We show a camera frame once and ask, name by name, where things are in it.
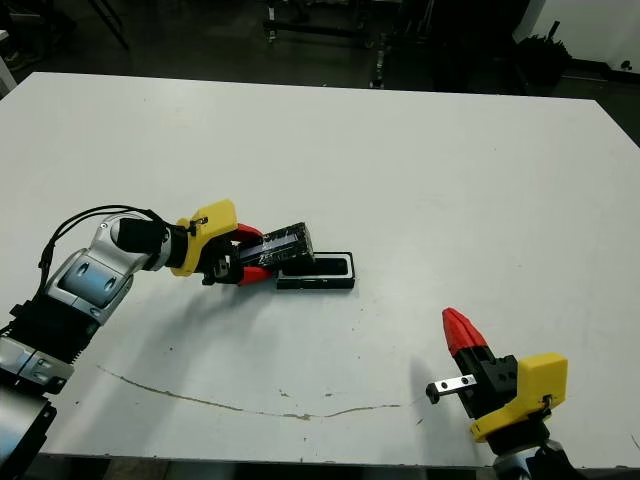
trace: table surface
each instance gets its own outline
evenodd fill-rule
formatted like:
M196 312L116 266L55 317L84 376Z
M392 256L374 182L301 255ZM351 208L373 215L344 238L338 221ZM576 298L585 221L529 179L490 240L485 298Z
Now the table surface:
M70 215L221 198L352 251L350 292L141 272L53 398L44 451L486 465L442 332L569 358L549 425L576 466L640 467L640 152L592 101L38 73L0 102L7 312ZM96 222L60 242L89 244Z

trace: black cable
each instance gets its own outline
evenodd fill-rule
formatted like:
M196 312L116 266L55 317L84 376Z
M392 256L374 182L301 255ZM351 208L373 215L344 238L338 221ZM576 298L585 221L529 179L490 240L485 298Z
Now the black cable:
M158 214L156 214L152 210L144 210L141 208L131 207L129 205L102 205L100 207L90 208L88 210L84 210L64 222L58 226L55 230L44 249L42 250L42 254L40 256L40 262L38 263L38 268L41 270L40 274L40 284L38 286L38 290L36 295L40 295L43 293L44 288L47 284L47 280L49 279L49 271L51 269L51 262L53 261L53 252L55 249L56 242L66 235L70 230L76 227L79 223L84 222L88 218L95 217L97 215L109 215L109 214L118 214L118 213L127 213L127 212L138 212L149 218L151 218L154 222L161 222L163 225L167 225L167 223L160 218Z

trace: white wall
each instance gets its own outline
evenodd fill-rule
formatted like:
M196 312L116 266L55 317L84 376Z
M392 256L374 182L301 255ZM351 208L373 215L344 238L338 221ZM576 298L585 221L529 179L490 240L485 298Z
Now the white wall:
M546 35L559 20L556 39L574 58L612 68L628 59L640 72L640 0L546 0L539 11L532 34Z

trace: brown stain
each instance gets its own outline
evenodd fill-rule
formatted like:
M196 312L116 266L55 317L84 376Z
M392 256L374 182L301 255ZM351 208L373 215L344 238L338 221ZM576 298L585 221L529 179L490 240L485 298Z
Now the brown stain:
M297 418L298 420L304 420L305 422L311 420L311 417L315 417L315 415L309 415L308 413L305 413L304 415L296 415L295 413L283 413L279 416L285 418Z
M340 415L347 415L350 413L355 413L355 412L363 412L363 411L368 411L368 410L378 410L378 409L382 409L382 408L400 408L402 407L402 405L399 404L383 404L383 405L376 405L376 406L367 406L367 407L354 407L354 408L349 408L347 410L341 410L339 412L335 412L335 413L331 413L329 415L313 415L310 413L304 413L302 415L299 415L297 413L273 413L273 412L264 412L264 411L259 411L259 410L248 410L248 409L244 409L244 408L240 408L240 407L235 407L233 405L227 405L225 403L220 403L220 402L213 402L210 400L203 400L202 398L196 398L196 397L189 397L187 395L179 395L177 393L173 393L170 392L169 390L160 390L158 388L154 388L154 387L150 387L148 385L143 385L141 383L138 382L134 382L133 380L129 380L126 377L123 377L122 375L118 375L117 373L113 373L109 370L107 370L106 368L104 368L101 365L96 365L96 367L98 368L98 370L106 373L107 375L111 375L114 378L117 378L119 380L122 380L123 382L132 385L134 387L140 388L142 390L146 390L147 392L151 392L151 393L157 393L160 395L164 395L166 397L171 397L171 398L176 398L179 400L186 400L188 402L195 402L195 403L199 403L201 405L208 405L210 407L216 407L216 408L221 408L223 410L230 410L232 412L242 412L242 413L248 413L251 415L264 415L267 417L281 417L281 418L294 418L296 420L301 420L304 422L308 422L313 418L335 418L338 417Z
M342 410L340 412L332 413L331 415L323 415L322 418L334 418L339 415L345 415L347 413L363 412L365 410L378 410L379 408L400 408L400 407L402 407L402 405L398 405L395 403L388 404L388 405L377 405L375 407L354 407L354 408L349 408L347 410Z

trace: yellow plastic part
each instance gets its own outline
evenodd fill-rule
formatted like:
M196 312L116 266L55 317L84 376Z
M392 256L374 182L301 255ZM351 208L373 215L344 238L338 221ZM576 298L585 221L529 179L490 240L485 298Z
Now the yellow plastic part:
M504 407L480 417L471 425L476 442L486 441L487 435L501 428L527 419L531 413L564 402L567 392L569 361L557 353L544 353L518 361L518 393Z
M188 277L195 271L200 260L200 252L209 240L238 228L236 207L231 200L221 200L202 207L191 220L181 218L176 225L189 228L191 222L195 224L195 235L187 235L187 255L184 263L180 268L171 269L178 277Z

